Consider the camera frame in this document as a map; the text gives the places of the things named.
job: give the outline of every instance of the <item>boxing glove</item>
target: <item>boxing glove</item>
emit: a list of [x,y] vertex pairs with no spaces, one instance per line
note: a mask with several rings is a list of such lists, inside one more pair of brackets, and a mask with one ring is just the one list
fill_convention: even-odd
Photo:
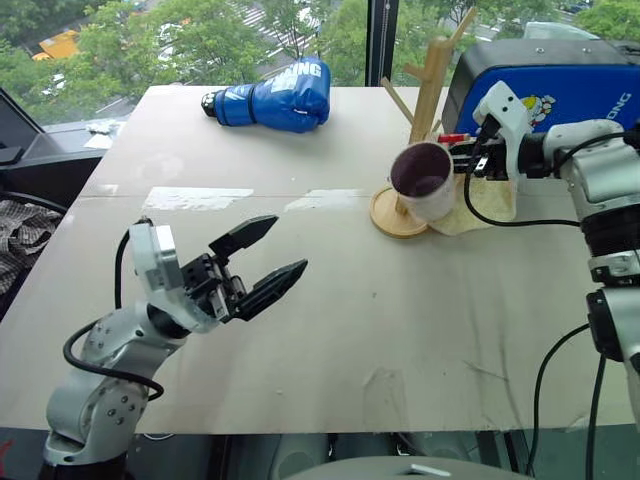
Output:
[[302,58],[264,82],[238,85],[202,97],[204,112],[220,125],[260,123],[277,130],[304,133],[329,118],[329,67]]

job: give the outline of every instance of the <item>white table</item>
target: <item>white table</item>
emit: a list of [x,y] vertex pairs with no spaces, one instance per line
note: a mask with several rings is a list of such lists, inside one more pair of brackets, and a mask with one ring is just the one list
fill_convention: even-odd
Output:
[[[596,288],[581,233],[389,238],[372,225],[369,199],[409,125],[383,89],[333,89],[328,123],[305,135],[221,127],[201,111],[208,90],[151,88],[51,239],[0,324],[0,425],[46,427],[48,397],[70,368],[62,344],[113,308],[116,245],[142,213],[171,225],[183,263],[244,219],[275,213],[272,231],[230,267],[250,285],[308,258],[303,277],[253,321],[191,335],[159,371],[166,394],[140,431],[530,427],[540,361],[586,321],[584,297]],[[399,90],[413,104],[417,90]],[[167,190],[153,190],[151,208],[154,187],[248,192],[162,206]],[[575,218],[565,190],[525,182],[519,218]],[[142,298],[128,256],[125,275],[125,303]],[[557,354],[542,426],[586,423],[597,361],[588,333]],[[599,423],[631,421],[623,368],[612,365]]]

